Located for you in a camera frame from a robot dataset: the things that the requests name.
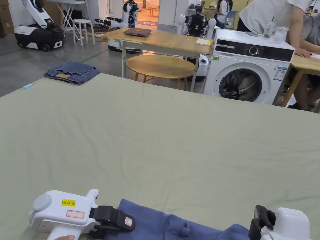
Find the bed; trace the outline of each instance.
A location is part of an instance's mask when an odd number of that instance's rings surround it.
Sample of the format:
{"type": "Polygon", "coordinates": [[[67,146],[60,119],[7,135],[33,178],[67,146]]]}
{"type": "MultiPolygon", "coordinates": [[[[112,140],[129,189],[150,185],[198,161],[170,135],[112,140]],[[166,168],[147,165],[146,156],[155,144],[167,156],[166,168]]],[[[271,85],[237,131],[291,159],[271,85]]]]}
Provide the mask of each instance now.
{"type": "Polygon", "coordinates": [[[320,237],[317,114],[106,74],[42,78],[0,113],[2,240],[45,239],[29,228],[34,199],[91,188],[98,205],[125,198],[217,229],[248,228],[257,204],[299,209],[320,237]]]}

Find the human hand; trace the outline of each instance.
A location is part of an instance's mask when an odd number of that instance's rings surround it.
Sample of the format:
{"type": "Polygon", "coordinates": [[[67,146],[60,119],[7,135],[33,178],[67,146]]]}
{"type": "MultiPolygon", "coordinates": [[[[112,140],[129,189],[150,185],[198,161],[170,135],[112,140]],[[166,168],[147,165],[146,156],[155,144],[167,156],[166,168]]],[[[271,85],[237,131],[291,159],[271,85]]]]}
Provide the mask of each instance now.
{"type": "Polygon", "coordinates": [[[63,236],[63,237],[57,238],[56,240],[75,240],[75,236],[73,235],[63,236]]]}
{"type": "Polygon", "coordinates": [[[304,57],[304,58],[311,57],[311,54],[307,50],[299,48],[299,47],[296,48],[296,50],[294,51],[294,54],[301,56],[301,57],[304,57]]]}

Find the energy label sticker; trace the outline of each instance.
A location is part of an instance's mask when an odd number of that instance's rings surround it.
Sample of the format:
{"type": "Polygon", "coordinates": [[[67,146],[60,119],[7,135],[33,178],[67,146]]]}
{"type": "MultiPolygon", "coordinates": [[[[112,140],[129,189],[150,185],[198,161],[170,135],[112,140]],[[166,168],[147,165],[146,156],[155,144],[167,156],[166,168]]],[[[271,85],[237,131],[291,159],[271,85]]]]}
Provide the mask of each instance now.
{"type": "Polygon", "coordinates": [[[277,72],[273,77],[273,80],[282,81],[286,71],[287,71],[287,68],[278,67],[277,72]]]}

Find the green floor line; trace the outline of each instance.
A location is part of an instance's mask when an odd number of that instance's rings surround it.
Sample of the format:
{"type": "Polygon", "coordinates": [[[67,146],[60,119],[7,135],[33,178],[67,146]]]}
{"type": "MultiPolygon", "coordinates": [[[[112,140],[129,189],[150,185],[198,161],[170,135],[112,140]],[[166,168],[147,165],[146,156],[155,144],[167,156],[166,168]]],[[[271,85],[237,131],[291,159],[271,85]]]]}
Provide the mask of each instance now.
{"type": "Polygon", "coordinates": [[[85,60],[83,60],[81,63],[84,63],[84,62],[86,62],[86,61],[89,61],[90,59],[95,58],[95,57],[99,56],[100,54],[103,54],[103,53],[106,52],[106,51],[108,51],[108,49],[107,49],[107,50],[104,50],[104,51],[102,51],[102,52],[100,52],[100,53],[97,53],[97,54],[95,54],[95,55],[93,55],[93,56],[91,56],[91,57],[89,57],[89,58],[87,58],[87,59],[85,59],[85,60]]]}
{"type": "Polygon", "coordinates": [[[8,54],[11,54],[13,52],[17,52],[17,51],[20,51],[21,49],[18,49],[18,50],[14,50],[14,51],[11,51],[11,52],[6,52],[6,53],[3,53],[3,54],[0,54],[0,57],[1,56],[4,56],[4,55],[8,55],[8,54]]]}

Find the blue chair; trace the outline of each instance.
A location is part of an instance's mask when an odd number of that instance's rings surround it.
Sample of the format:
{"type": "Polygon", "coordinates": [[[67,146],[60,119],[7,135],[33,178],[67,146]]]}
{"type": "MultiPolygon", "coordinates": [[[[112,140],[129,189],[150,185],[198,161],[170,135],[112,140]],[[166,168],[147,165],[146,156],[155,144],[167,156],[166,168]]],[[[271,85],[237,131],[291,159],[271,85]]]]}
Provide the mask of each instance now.
{"type": "Polygon", "coordinates": [[[226,21],[224,22],[222,28],[226,28],[227,25],[232,25],[232,29],[235,28],[235,19],[238,11],[229,11],[226,15],[226,21]],[[227,22],[228,18],[233,18],[233,22],[227,22]]]}

